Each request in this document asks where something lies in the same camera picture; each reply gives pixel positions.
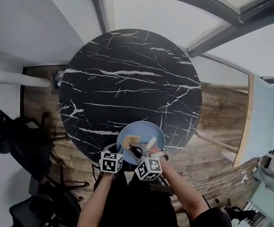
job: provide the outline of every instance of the person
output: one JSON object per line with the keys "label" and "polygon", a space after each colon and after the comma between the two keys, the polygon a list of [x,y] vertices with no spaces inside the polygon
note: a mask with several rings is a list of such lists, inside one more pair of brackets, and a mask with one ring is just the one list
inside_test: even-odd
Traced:
{"label": "person", "polygon": [[[160,149],[153,146],[150,152]],[[213,224],[230,227],[230,219],[224,209],[210,209],[198,193],[164,157],[160,158],[162,174],[167,179],[183,208],[188,213],[191,227]],[[150,226],[177,227],[177,218],[170,197],[152,190],[149,181],[141,181],[134,174],[127,184],[124,171],[104,173],[96,180],[94,192],[83,207],[78,227]],[[152,183],[160,183],[158,178]]]}

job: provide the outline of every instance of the plate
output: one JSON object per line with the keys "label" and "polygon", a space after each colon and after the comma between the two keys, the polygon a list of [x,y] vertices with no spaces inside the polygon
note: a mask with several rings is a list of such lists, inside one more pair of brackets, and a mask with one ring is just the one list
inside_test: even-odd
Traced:
{"label": "plate", "polygon": [[[120,149],[121,143],[126,135],[140,135],[140,142],[149,142],[152,137],[156,137],[155,143],[161,150],[164,149],[165,138],[162,130],[154,123],[148,121],[136,121],[126,125],[118,135],[117,148]],[[129,153],[129,150],[124,149],[123,159],[133,165],[137,165],[134,158]]]}

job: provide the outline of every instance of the black marble table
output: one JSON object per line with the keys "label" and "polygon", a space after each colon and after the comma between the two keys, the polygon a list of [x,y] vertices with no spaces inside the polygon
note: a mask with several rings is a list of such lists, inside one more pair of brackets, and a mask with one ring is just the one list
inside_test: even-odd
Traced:
{"label": "black marble table", "polygon": [[146,120],[159,126],[165,149],[177,154],[192,137],[202,106],[194,66],[170,40],[140,29],[93,39],[63,76],[59,107],[66,132],[91,160],[121,129]]}

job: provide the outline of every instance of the wooden floor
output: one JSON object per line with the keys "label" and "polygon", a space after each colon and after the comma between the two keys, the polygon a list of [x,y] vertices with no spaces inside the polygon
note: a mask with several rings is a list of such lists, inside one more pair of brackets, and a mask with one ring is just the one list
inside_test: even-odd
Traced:
{"label": "wooden floor", "polygon": [[[63,68],[64,66],[29,67],[27,75],[49,79],[53,71]],[[197,131],[201,131],[204,136],[238,147],[246,121],[247,95],[211,87],[203,87],[202,95],[203,108]],[[41,121],[42,112],[49,112],[50,118],[46,124],[49,131],[65,132],[59,114],[58,97],[59,91],[52,88],[25,87],[24,115]],[[81,202],[83,206],[93,190],[92,162],[71,141],[56,143],[55,151],[67,165],[66,182],[90,182],[90,187],[77,190],[77,194],[84,198]],[[241,167],[233,168],[232,162],[222,155],[220,148],[195,135],[185,149],[170,161],[190,184],[195,185],[200,194],[208,194],[205,197],[212,207],[217,204],[209,194],[217,198],[222,207],[226,205],[227,199],[231,199],[233,205],[243,208],[257,186],[252,177],[252,170],[258,159],[252,159]],[[240,169],[247,171],[249,180],[246,183],[240,183],[242,180],[241,174],[238,173]],[[58,168],[53,166],[50,175],[58,179],[58,174]],[[175,197],[172,198],[172,202],[175,209],[181,206]],[[185,214],[178,214],[179,226],[188,226],[186,219]]]}

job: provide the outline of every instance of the office chair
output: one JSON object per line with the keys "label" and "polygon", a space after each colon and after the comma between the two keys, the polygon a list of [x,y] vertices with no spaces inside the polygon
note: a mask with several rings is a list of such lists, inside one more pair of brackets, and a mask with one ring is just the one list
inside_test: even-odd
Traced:
{"label": "office chair", "polygon": [[[51,139],[44,127],[47,117],[48,113],[43,113],[41,124],[34,118],[12,120],[0,110],[0,153],[10,153],[31,174],[29,189],[31,199],[10,208],[14,226],[29,226],[22,223],[27,216],[31,216],[24,214],[27,209],[18,211],[24,209],[24,206],[32,211],[36,218],[40,218],[41,224],[51,222],[51,226],[58,226],[58,224],[75,226],[81,211],[79,201],[82,198],[76,198],[70,190],[89,186],[88,182],[83,185],[65,185],[63,169],[66,165],[53,153],[53,142],[68,138],[64,136]],[[60,183],[47,175],[52,164],[50,157],[59,164]],[[49,182],[40,185],[44,177]]]}
{"label": "office chair", "polygon": [[242,220],[252,219],[256,214],[256,212],[254,210],[244,211],[244,210],[241,210],[239,207],[232,206],[230,199],[228,199],[227,201],[228,201],[228,203],[224,209],[228,213],[230,220],[237,219],[239,221],[239,223],[241,223]]}

